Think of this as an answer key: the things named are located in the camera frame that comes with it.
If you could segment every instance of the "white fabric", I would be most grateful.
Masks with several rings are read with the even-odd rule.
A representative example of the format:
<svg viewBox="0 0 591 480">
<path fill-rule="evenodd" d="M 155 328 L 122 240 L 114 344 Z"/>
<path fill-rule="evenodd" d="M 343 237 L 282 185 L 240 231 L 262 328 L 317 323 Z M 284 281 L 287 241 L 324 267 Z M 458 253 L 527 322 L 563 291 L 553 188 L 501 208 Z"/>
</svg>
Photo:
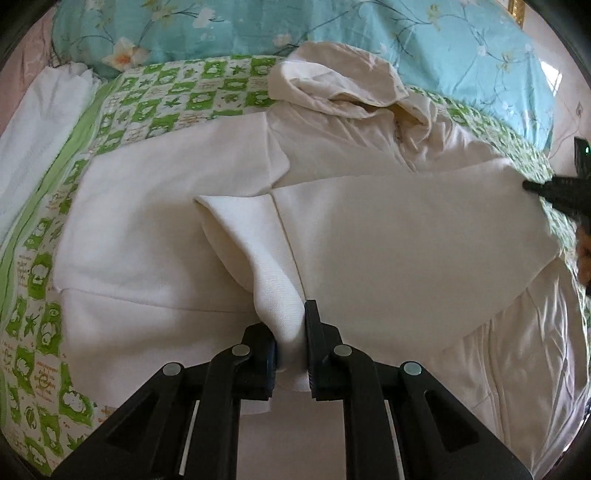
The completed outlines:
<svg viewBox="0 0 591 480">
<path fill-rule="evenodd" d="M 227 235 L 209 216 L 205 234 L 253 292 L 300 390 L 305 299 L 319 302 L 345 342 L 393 365 L 447 348 L 510 305 L 558 254 L 539 200 L 522 182 L 501 159 L 200 202 Z"/>
<path fill-rule="evenodd" d="M 572 281 L 554 260 L 506 310 L 453 347 L 418 359 L 536 480 L 574 438 L 588 394 Z M 341 405 L 276 387 L 271 412 L 241 418 L 238 479 L 344 480 Z"/>
<path fill-rule="evenodd" d="M 46 67 L 0 137 L 0 244 L 100 86 L 84 64 Z"/>
<path fill-rule="evenodd" d="M 342 43 L 304 42 L 269 74 L 269 96 L 328 115 L 372 116 L 366 108 L 386 107 L 408 92 L 387 61 Z"/>
</svg>

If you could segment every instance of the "gold picture frame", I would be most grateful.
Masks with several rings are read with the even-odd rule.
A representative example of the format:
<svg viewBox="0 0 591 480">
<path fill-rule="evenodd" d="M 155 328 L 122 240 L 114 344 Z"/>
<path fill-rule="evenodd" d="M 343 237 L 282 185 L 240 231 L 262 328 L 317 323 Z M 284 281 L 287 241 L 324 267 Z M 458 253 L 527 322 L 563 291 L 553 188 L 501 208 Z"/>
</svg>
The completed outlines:
<svg viewBox="0 0 591 480">
<path fill-rule="evenodd" d="M 523 28 L 523 22 L 525 20 L 525 1 L 524 0 L 509 0 L 507 10 L 511 14 L 517 24 Z"/>
</svg>

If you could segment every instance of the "floral pattern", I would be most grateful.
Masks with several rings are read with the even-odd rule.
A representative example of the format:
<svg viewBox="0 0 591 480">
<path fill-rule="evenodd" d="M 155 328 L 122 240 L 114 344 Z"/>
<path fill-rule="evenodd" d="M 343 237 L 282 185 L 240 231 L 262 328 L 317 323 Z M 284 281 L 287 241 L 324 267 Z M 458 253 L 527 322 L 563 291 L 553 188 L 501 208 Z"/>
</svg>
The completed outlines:
<svg viewBox="0 0 591 480">
<path fill-rule="evenodd" d="M 138 64 L 285 56 L 306 40 L 337 41 L 387 59 L 405 83 L 502 120 L 539 150 L 551 138 L 553 94 L 531 40 L 496 0 L 251 3 L 62 0 L 53 41 L 62 58 L 108 78 Z"/>
<path fill-rule="evenodd" d="M 105 65 L 110 65 L 115 70 L 124 72 L 133 67 L 142 65 L 150 56 L 150 52 L 142 47 L 137 47 L 125 37 L 120 38 L 113 47 L 113 53 L 103 59 Z"/>
</svg>

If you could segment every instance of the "white towel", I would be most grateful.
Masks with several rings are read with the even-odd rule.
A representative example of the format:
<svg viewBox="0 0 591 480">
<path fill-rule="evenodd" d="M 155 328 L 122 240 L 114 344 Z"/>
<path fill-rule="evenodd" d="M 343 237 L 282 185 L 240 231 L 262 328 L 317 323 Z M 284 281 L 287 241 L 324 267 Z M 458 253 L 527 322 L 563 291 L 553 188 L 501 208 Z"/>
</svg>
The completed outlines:
<svg viewBox="0 0 591 480">
<path fill-rule="evenodd" d="M 0 245 L 99 86 L 79 63 L 46 67 L 28 88 L 0 137 Z"/>
</svg>

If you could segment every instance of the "garment seam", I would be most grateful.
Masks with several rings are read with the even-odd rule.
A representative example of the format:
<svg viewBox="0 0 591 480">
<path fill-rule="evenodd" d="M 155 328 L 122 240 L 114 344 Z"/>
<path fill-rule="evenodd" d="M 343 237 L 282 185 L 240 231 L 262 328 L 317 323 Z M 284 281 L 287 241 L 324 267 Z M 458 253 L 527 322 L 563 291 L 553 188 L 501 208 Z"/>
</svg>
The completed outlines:
<svg viewBox="0 0 591 480">
<path fill-rule="evenodd" d="M 304 288 L 304 282 L 303 282 L 303 280 L 301 278 L 300 267 L 297 264 L 296 255 L 294 253 L 294 249 L 292 248 L 290 239 L 287 236 L 287 230 L 285 229 L 285 225 L 283 223 L 283 218 L 281 217 L 281 212 L 279 211 L 279 207 L 277 206 L 277 200 L 275 199 L 275 196 L 273 195 L 273 192 L 272 191 L 271 191 L 271 199 L 273 201 L 273 206 L 275 207 L 275 211 L 277 212 L 277 218 L 279 219 L 279 223 L 281 225 L 281 230 L 283 231 L 283 237 L 285 238 L 285 241 L 287 243 L 287 246 L 290 249 L 291 259 L 293 260 L 293 263 L 295 265 L 295 272 L 297 273 L 298 280 L 300 281 L 301 292 L 304 295 L 304 300 L 307 300 L 308 299 L 308 295 L 306 295 L 306 289 Z"/>
</svg>

